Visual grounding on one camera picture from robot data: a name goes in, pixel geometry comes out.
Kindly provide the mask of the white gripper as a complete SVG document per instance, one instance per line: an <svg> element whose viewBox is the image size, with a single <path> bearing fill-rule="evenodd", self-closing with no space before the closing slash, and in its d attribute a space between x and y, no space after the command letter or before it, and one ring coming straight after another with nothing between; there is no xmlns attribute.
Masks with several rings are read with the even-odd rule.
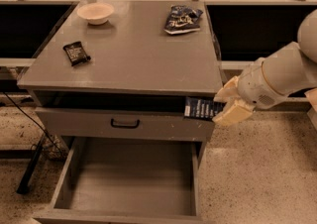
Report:
<svg viewBox="0 0 317 224"><path fill-rule="evenodd" d="M248 65L239 77L232 77L216 93L214 101L226 103L226 105L212 119L214 123L231 126L251 117L255 106L260 109L269 109L285 100L285 96L276 92L266 80L263 63L264 58L258 58Z"/></svg>

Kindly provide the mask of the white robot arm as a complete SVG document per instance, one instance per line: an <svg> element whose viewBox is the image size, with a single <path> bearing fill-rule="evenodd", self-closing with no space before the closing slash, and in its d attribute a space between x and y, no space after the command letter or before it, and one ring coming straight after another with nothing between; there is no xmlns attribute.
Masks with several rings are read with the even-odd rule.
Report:
<svg viewBox="0 0 317 224"><path fill-rule="evenodd" d="M225 106L212 121L222 126L237 124L256 108L271 108L307 88L307 94L317 88L317 10L300 24L296 42L258 58L217 92L214 101Z"/></svg>

